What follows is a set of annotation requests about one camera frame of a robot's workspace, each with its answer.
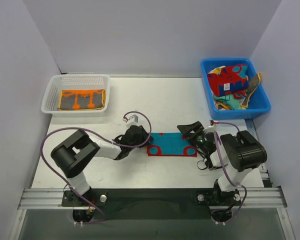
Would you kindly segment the orange towel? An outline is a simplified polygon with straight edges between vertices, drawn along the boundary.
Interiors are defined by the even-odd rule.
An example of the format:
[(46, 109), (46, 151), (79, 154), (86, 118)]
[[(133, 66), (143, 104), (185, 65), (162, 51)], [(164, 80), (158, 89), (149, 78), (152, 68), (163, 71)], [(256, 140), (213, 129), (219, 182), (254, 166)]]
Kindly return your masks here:
[(61, 91), (58, 109), (61, 111), (101, 110), (106, 105), (106, 90), (65, 89)]

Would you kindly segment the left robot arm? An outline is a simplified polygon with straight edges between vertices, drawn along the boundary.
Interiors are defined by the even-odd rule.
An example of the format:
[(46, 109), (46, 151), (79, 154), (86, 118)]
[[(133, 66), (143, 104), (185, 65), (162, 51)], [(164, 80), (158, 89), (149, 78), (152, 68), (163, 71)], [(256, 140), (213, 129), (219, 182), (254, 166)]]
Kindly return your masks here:
[(85, 130), (78, 129), (51, 151), (51, 158), (65, 175), (70, 187), (83, 196), (90, 189), (83, 173), (94, 157), (115, 161), (126, 158), (135, 148), (150, 145), (153, 137), (143, 126), (132, 125), (125, 134), (109, 142), (92, 140)]

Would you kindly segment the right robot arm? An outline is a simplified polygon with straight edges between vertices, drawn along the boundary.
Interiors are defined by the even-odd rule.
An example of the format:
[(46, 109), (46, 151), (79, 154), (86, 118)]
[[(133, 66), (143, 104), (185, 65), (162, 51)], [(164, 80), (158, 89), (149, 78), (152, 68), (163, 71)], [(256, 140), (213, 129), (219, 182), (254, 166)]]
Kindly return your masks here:
[(204, 127), (196, 121), (179, 124), (177, 129), (203, 157), (208, 170), (222, 170), (223, 175), (213, 186), (216, 197), (243, 188), (245, 177), (267, 161), (268, 155), (261, 143), (233, 123), (211, 120), (210, 126)]

